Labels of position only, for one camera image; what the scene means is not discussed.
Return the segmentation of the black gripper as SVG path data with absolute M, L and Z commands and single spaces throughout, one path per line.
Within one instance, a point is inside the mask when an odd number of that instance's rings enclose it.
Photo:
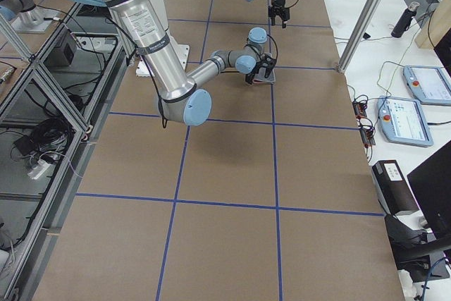
M 280 11 L 281 27 L 286 28 L 290 19 L 290 9 L 285 7 L 286 0 L 271 0 L 271 5 L 268 7 L 268 18 L 271 26 L 276 25 L 276 16 Z
M 255 67 L 252 69 L 252 71 L 245 76 L 245 82 L 249 85 L 253 85 L 257 83 L 257 73 L 260 68 L 265 68 L 264 77 L 269 78 L 271 75 L 271 72 L 273 71 L 274 67 L 276 65 L 276 60 L 272 57 L 270 54 L 264 54 L 262 56 L 262 59 L 260 61 L 257 61 Z

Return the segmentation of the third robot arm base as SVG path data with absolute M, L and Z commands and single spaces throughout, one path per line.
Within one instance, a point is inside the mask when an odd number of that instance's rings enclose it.
M 34 0 L 1 0 L 1 15 L 19 33 L 44 33 L 58 10 L 40 8 Z

